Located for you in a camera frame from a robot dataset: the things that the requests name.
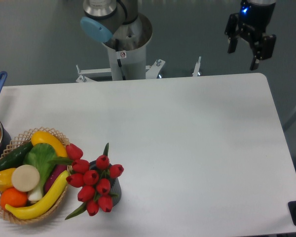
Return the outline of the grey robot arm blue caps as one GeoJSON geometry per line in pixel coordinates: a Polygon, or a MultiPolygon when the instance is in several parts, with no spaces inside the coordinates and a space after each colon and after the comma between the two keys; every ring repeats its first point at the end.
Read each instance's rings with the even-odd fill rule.
{"type": "MultiPolygon", "coordinates": [[[[272,57],[276,36],[267,35],[266,27],[275,5],[274,0],[243,0],[240,10],[229,16],[224,31],[228,53],[235,52],[239,39],[246,41],[253,52],[250,70],[272,57]]],[[[114,52],[139,49],[151,39],[151,22],[138,12],[136,0],[85,0],[83,10],[83,31],[114,52]]]]}

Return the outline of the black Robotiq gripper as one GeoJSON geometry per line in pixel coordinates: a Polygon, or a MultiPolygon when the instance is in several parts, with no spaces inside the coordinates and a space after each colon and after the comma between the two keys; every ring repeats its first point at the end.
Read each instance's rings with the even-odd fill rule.
{"type": "Polygon", "coordinates": [[[229,42],[227,52],[235,52],[238,37],[248,42],[253,51],[251,71],[259,67],[260,61],[272,57],[277,37],[267,35],[266,27],[270,23],[275,5],[275,0],[243,0],[239,14],[229,16],[224,32],[229,42]]]}

